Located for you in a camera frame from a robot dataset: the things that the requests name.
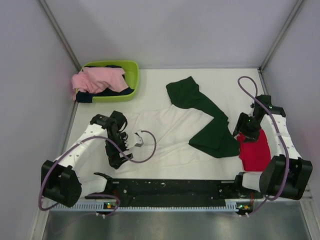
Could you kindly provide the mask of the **white and green t-shirt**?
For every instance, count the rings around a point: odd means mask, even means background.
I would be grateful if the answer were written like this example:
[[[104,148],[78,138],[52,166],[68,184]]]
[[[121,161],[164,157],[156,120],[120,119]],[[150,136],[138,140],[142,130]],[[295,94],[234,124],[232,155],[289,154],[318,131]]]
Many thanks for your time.
[[[236,172],[243,168],[240,144],[229,130],[229,119],[190,76],[166,85],[170,106],[126,112],[127,133],[141,131],[144,145],[132,150],[136,163],[127,161],[121,174],[207,166]]]

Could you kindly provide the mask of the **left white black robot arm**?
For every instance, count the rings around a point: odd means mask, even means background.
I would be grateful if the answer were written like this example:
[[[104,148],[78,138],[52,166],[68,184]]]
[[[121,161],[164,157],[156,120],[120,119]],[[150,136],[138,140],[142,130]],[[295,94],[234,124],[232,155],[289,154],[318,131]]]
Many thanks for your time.
[[[98,148],[105,150],[104,161],[118,169],[133,155],[128,153],[128,134],[124,131],[127,118],[118,111],[110,116],[95,115],[80,138],[56,160],[46,160],[41,167],[40,198],[48,198],[57,204],[73,207],[83,197],[97,193],[109,198],[114,191],[108,176],[94,172],[80,177],[85,163],[96,160]]]

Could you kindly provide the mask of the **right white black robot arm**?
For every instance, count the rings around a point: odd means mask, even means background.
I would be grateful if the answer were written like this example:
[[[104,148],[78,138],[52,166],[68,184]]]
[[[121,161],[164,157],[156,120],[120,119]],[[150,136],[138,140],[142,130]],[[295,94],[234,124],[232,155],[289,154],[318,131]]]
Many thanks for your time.
[[[245,198],[251,191],[266,197],[300,200],[313,165],[295,148],[286,113],[270,95],[259,95],[250,114],[239,115],[233,136],[239,141],[243,172],[235,177],[233,192]]]

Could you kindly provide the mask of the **folded red t-shirt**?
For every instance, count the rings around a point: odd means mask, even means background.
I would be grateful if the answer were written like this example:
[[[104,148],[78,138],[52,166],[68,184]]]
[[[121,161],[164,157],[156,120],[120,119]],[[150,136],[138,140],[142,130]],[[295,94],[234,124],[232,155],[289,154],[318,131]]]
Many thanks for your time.
[[[236,139],[240,144],[239,158],[244,171],[263,172],[271,161],[271,151],[265,132],[260,130],[256,142],[245,142],[245,136],[242,133]]]

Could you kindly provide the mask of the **navy blue t-shirt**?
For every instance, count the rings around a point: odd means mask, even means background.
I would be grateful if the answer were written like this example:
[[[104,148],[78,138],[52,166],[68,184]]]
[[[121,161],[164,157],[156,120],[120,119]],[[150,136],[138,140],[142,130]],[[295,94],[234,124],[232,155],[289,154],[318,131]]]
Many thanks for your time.
[[[89,68],[93,68],[93,67],[101,67],[101,66],[86,66]],[[110,67],[110,68],[122,68],[120,66],[116,66],[116,65],[106,65],[103,67]],[[132,88],[127,88],[126,90],[123,90],[122,92],[114,92],[110,89],[106,89],[101,93],[88,93],[88,92],[78,92],[76,94],[76,100],[79,103],[92,103],[93,102],[93,98],[94,97],[117,97],[117,96],[126,96],[129,95],[131,93],[133,93],[134,90]]]

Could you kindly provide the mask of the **pink t-shirt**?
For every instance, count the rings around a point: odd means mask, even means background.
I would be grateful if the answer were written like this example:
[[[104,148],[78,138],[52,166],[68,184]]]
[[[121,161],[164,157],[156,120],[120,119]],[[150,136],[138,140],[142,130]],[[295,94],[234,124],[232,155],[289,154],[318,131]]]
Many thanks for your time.
[[[129,88],[124,75],[125,71],[121,67],[84,67],[71,78],[73,100],[76,100],[78,92],[99,94],[109,89],[120,93]]]

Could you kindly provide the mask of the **lime green plastic basin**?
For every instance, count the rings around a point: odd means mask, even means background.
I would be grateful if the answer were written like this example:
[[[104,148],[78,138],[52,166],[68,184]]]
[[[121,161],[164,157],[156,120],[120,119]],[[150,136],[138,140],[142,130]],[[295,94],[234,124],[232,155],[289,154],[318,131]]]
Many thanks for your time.
[[[104,60],[86,63],[71,78],[73,99],[78,103],[130,101],[140,81],[140,70],[131,60]]]

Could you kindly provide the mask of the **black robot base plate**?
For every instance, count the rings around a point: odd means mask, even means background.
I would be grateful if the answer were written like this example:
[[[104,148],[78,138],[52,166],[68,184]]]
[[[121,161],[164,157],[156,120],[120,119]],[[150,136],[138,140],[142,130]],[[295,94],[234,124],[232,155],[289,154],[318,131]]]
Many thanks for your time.
[[[103,194],[116,196],[121,202],[154,202],[157,199],[188,201],[196,199],[227,200],[250,199],[254,190],[240,187],[233,180],[176,180],[176,179],[130,179],[113,178]]]

